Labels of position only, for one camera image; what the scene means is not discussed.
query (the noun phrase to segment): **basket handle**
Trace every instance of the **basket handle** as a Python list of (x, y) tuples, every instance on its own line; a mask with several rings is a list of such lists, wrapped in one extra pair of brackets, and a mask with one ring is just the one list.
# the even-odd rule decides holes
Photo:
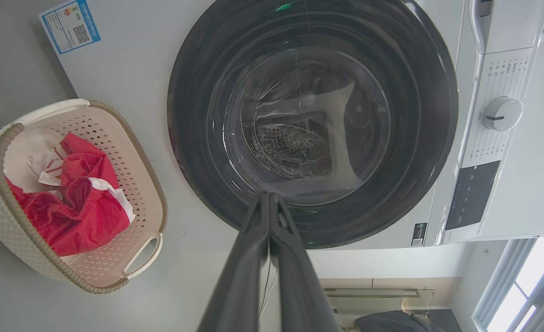
[[(155, 246), (155, 250), (153, 250), (153, 253), (151, 254), (151, 256), (145, 261), (145, 263), (143, 263), (140, 267), (137, 267), (137, 269), (135, 269), (131, 273), (125, 273), (124, 271), (126, 271), (126, 269), (128, 269), (132, 265), (132, 263), (137, 259), (138, 255), (141, 254), (142, 250), (149, 244), (149, 242), (151, 242), (152, 239), (157, 239), (157, 245)], [(143, 273), (143, 271), (145, 271), (147, 267), (149, 267), (156, 260), (157, 256), (159, 256), (159, 253), (162, 247), (163, 247), (163, 233), (157, 233), (156, 236), (152, 236), (151, 238), (149, 238), (145, 242), (143, 247), (137, 252), (137, 254), (134, 255), (134, 257), (130, 260), (128, 265), (126, 265), (126, 267), (124, 268), (124, 271), (122, 272), (122, 276), (126, 279), (132, 279), (136, 277), (137, 275)]]
[(23, 124), (24, 126), (26, 126), (44, 118), (48, 118), (50, 116), (58, 115), (68, 111), (73, 111), (73, 109), (81, 107), (88, 107), (89, 105), (89, 101), (86, 101), (85, 99), (68, 99), (66, 101), (59, 101), (58, 103), (46, 105), (45, 107), (41, 107), (24, 116), (21, 116), (13, 123)]

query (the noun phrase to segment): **washing machine drum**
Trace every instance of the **washing machine drum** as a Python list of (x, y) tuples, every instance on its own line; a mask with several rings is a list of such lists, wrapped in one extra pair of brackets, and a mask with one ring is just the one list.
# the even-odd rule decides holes
[(457, 123), (452, 61), (412, 1), (285, 1), (200, 17), (171, 74), (171, 143), (229, 225), (274, 191), (307, 248), (355, 242), (434, 184)]

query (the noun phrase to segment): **washing machine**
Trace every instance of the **washing machine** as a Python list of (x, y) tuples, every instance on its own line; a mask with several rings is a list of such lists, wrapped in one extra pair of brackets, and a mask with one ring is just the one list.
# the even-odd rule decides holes
[(544, 0), (76, 0), (40, 21), (129, 122), (168, 233), (228, 248), (259, 191), (308, 249), (432, 246), (486, 221)]

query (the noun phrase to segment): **beige plastic basket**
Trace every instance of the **beige plastic basket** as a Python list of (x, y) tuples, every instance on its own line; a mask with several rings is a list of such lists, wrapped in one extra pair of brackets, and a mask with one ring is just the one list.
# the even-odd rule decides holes
[[(71, 132), (108, 154), (120, 187), (137, 215), (110, 243), (91, 252), (58, 257), (21, 210), (7, 184), (6, 174), (10, 177), (8, 168), (13, 169), (14, 177), (16, 168), (27, 167), (21, 155), (35, 144), (24, 142), (31, 140), (29, 136), (36, 130), (55, 132), (59, 138)], [(128, 124), (108, 105), (84, 99), (61, 101), (33, 111), (0, 130), (0, 240), (39, 273), (73, 282), (92, 293), (118, 290), (155, 261), (163, 243), (166, 216), (162, 190), (141, 145)], [(157, 243), (151, 256), (140, 267), (127, 272), (152, 239)]]

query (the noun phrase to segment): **qr code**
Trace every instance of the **qr code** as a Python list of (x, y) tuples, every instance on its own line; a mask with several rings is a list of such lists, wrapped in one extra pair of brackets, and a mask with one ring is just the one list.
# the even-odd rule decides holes
[(87, 33), (87, 30), (85, 29), (84, 24), (78, 27), (74, 27), (73, 31), (75, 31), (75, 36), (77, 37), (79, 44), (83, 44), (84, 42), (89, 42), (89, 34)]

